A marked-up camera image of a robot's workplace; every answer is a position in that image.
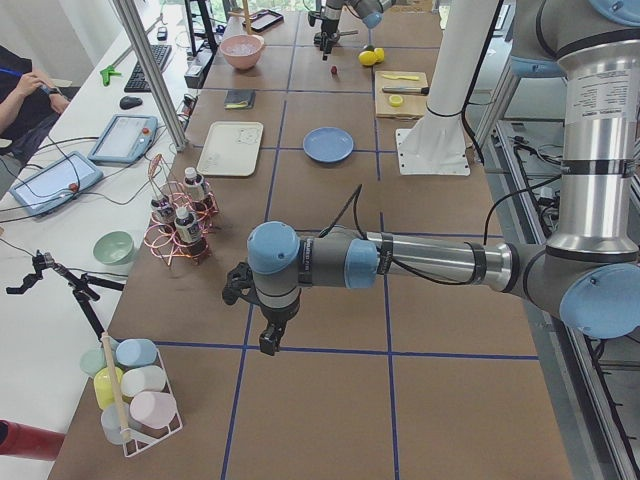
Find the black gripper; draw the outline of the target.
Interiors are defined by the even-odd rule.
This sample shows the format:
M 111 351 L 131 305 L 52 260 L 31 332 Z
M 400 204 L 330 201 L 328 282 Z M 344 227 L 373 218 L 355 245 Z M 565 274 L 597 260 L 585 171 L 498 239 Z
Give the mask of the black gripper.
M 326 61 L 328 54 L 331 54 L 332 52 L 333 43 L 331 36 L 333 36 L 338 31 L 338 26 L 338 19 L 322 18 L 321 32 L 325 34 L 321 34 L 320 47 L 323 61 Z
M 299 307 L 299 299 L 282 308 L 261 306 L 261 312 L 267 321 L 267 327 L 259 336 L 259 347 L 262 353 L 275 355 L 278 352 L 286 325 L 297 315 Z

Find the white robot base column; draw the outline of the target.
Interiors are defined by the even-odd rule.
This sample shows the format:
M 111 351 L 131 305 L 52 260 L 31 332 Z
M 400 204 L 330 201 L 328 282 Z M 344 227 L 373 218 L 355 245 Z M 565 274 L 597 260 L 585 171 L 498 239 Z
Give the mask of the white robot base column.
M 412 129 L 396 131 L 402 175 L 470 174 L 464 138 L 464 109 L 501 5 L 497 0 L 451 3 L 425 114 Z

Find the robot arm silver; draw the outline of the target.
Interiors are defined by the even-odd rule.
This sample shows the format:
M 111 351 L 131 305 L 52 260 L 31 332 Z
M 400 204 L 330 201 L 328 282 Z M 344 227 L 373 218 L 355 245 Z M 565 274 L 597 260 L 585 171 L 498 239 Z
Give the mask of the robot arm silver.
M 413 240 L 331 226 L 300 238 L 281 222 L 247 241 L 249 299 L 266 318 L 263 353 L 280 348 L 311 286 L 370 287 L 403 271 L 444 284 L 485 284 L 522 297 L 581 333 L 624 336 L 639 324 L 638 245 L 627 234 L 636 170 L 639 5 L 522 1 L 514 51 L 567 76 L 559 222 L 542 245 Z
M 309 25 L 320 21 L 320 31 L 314 37 L 314 44 L 322 52 L 322 60 L 327 61 L 334 46 L 348 33 L 339 29 L 344 9 L 350 10 L 371 30 L 382 21 L 383 14 L 395 6 L 396 0 L 328 0 L 317 11 L 308 14 Z

